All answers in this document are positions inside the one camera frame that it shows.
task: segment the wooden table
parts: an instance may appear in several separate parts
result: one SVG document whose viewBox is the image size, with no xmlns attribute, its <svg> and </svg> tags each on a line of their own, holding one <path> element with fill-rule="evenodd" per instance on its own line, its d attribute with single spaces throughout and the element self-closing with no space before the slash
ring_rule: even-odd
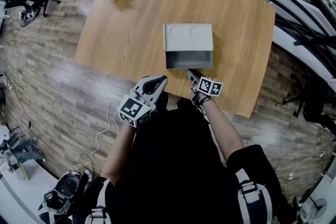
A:
<svg viewBox="0 0 336 224">
<path fill-rule="evenodd" d="M 250 117 L 269 57 L 275 8 L 264 0 L 94 0 L 75 61 L 138 82 L 164 74 L 166 91 L 189 98 L 186 70 L 166 70 L 163 24 L 212 24 L 214 68 L 223 110 Z"/>
</svg>

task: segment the open box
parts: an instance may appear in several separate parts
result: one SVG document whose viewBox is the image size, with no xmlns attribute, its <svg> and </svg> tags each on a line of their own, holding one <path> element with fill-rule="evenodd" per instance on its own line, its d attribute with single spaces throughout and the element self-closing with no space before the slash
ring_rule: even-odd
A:
<svg viewBox="0 0 336 224">
<path fill-rule="evenodd" d="M 167 69 L 212 68 L 211 24 L 164 24 Z"/>
</svg>

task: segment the person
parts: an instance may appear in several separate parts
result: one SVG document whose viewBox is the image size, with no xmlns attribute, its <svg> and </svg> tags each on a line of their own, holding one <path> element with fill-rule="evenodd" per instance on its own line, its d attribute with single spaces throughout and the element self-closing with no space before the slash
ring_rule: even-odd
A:
<svg viewBox="0 0 336 224">
<path fill-rule="evenodd" d="M 244 147 L 215 102 L 198 94 L 209 122 L 185 98 L 177 102 L 176 110 L 168 111 L 163 92 L 156 103 L 157 113 L 137 129 L 127 124 L 122 127 L 100 177 L 88 185 L 79 201 L 74 224 L 86 223 L 107 179 L 104 202 L 111 223 L 243 223 L 235 175 L 242 168 L 250 180 L 267 188 L 276 212 L 280 183 L 263 149 L 260 145 Z"/>
<path fill-rule="evenodd" d="M 9 145 L 11 142 L 15 142 L 13 147 Z M 45 162 L 46 158 L 42 151 L 23 151 L 29 146 L 36 146 L 36 142 L 36 137 L 20 140 L 17 135 L 12 136 L 9 140 L 3 140 L 0 145 L 0 159 L 7 161 L 11 172 L 13 172 L 12 165 L 23 163 L 30 159 Z"/>
</svg>

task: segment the box lid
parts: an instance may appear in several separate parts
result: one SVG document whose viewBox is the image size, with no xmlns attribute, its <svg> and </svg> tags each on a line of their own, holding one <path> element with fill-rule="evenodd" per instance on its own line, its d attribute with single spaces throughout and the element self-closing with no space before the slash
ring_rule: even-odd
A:
<svg viewBox="0 0 336 224">
<path fill-rule="evenodd" d="M 165 51 L 211 51 L 211 24 L 164 24 L 163 43 Z"/>
</svg>

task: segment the black clothing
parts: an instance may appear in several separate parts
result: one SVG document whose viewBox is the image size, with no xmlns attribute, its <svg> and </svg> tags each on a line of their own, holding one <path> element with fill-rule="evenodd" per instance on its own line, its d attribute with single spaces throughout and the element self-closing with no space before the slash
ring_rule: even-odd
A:
<svg viewBox="0 0 336 224">
<path fill-rule="evenodd" d="M 262 148 L 253 145 L 233 152 L 226 168 L 203 115 L 183 100 L 178 107 L 159 112 L 137 130 L 123 179 L 107 186 L 111 221 L 241 223 L 235 176 L 241 168 L 250 180 L 266 186 L 275 213 L 281 189 Z M 90 183 L 74 224 L 84 223 L 96 206 L 104 180 Z"/>
</svg>

